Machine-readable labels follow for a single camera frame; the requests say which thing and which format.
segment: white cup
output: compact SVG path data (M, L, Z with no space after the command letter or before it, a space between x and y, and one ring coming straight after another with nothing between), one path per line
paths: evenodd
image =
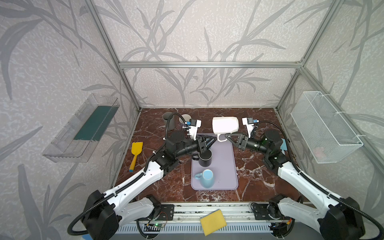
M227 139L220 140L219 136L237 132L239 130L239 120L236 117L214 117L212 118L212 130L214 134L217 134L219 142L225 142Z
M186 122L189 122L189 121L191 120L191 116L188 115L188 114L183 114L183 115L181 115L181 116L183 116L183 118L184 118L184 120L185 120ZM179 118L179 122L180 122L180 125L181 125L181 126L184 126L183 120L181 120L181 118Z

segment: wire mesh basket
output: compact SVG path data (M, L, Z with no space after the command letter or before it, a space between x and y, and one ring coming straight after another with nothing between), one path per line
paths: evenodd
M317 163L339 162L363 146L360 137L319 91L303 92L291 115Z

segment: brown marble surface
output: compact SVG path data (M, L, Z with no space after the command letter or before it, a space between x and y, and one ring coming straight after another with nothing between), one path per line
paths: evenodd
M243 117L253 117L258 120L269 120L280 125L272 108L197 108L197 109L143 109L137 123L132 142L143 142L143 151L138 156L135 170L129 172L133 159L131 148L122 164L116 185L122 183L133 174L142 169L145 161L152 155L152 151L158 149L164 137L165 127L162 114L165 112L179 112L189 114L194 119L202 121L199 133L210 133L212 131L212 118L218 116L235 116L239 119L239 131L247 132L242 125ZM270 124L260 124L257 136L266 129L275 128ZM190 156L181 158L179 164L172 172L161 180L153 183L141 192L137 199L148 194L153 194L160 202L199 202L199 201L268 201L277 194L285 194L292 199L297 199L298 191L285 180L277 177L266 169L262 162L262 154L233 149L238 174L238 188L236 190L194 190L191 185L191 159Z

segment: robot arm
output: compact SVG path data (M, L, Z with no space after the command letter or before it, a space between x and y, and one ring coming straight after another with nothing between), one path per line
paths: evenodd
M197 126L201 125L201 121L192 119L191 122L192 130L188 135L192 139L186 139L184 132L173 132L139 172L103 194L98 190L91 193L84 212L69 225L67 232L70 235L89 233L92 239L107 240L122 225L143 217L157 217L161 203L153 196L149 195L136 202L131 200L172 171L179 164L179 157L196 151L203 153L217 140L214 136L196 136ZM86 231L72 230L78 220L82 221Z
M316 207L314 209L284 195L277 195L270 200L273 212L280 212L282 215L297 219L318 231L325 240L359 239L365 234L361 215L356 214L353 210L329 197L333 195L334 197L341 198L338 194L329 191L303 171L297 171L300 169L295 167L291 160L280 150L283 141L278 131L267 130L257 140L249 137L251 136L250 132L252 132L253 126L249 127L249 124L246 124L246 127L248 135L228 133L225 134L225 137L241 150L249 149L263 153L263 163L265 166L295 187ZM359 209L359 204L352 198L348 197L344 201Z

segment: yellow spatula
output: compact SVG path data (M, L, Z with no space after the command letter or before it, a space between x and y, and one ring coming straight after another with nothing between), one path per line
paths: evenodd
M133 157L131 166L129 167L130 172L133 172L133 169L135 168L137 156L141 153L142 149L143 149L143 142L132 143L132 154L135 156Z

